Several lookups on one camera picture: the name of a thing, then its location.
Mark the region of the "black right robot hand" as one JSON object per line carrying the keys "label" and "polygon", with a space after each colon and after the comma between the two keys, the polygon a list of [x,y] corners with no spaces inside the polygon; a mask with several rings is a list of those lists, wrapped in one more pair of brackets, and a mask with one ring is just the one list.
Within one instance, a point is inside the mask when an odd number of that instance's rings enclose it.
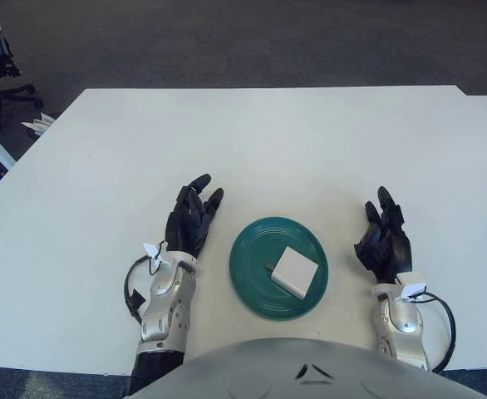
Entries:
{"label": "black right robot hand", "polygon": [[354,249],[378,283],[394,283],[397,274],[412,271],[411,243],[402,228],[405,220],[400,205],[384,186],[377,196],[381,212],[371,201],[365,203],[369,226]]}

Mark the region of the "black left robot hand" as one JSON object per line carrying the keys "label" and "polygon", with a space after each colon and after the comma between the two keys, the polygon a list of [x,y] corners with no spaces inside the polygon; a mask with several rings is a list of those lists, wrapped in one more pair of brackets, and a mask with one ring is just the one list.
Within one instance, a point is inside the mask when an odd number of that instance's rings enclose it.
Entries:
{"label": "black left robot hand", "polygon": [[211,175],[204,174],[181,188],[165,228],[168,252],[184,252],[195,259],[199,257],[209,226],[224,197],[224,190],[218,188],[205,202],[202,201],[199,195],[210,181]]}

